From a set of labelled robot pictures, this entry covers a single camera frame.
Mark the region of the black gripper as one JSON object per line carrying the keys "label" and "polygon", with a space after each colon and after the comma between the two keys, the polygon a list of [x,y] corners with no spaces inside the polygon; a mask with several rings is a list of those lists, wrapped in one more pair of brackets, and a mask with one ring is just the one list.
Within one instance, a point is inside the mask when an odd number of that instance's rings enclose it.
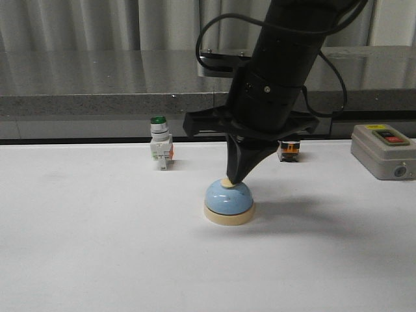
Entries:
{"label": "black gripper", "polygon": [[[277,152],[278,141],[299,131],[312,133],[318,118],[293,111],[299,86],[272,84],[250,70],[238,70],[226,104],[185,114],[183,129],[193,137],[206,131],[227,133],[226,175],[236,185],[265,158]],[[237,142],[233,136],[267,141]]]}

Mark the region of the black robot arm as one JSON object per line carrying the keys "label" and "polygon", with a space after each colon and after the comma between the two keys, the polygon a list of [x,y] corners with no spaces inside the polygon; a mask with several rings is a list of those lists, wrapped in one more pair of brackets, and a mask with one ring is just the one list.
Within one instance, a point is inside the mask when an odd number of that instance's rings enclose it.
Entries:
{"label": "black robot arm", "polygon": [[282,140],[312,133],[320,114],[293,107],[304,94],[307,76],[327,36],[350,25],[364,1],[272,1],[252,56],[196,53],[198,63],[233,80],[224,105],[185,115],[190,137],[203,131],[224,133],[226,175],[238,184]]}

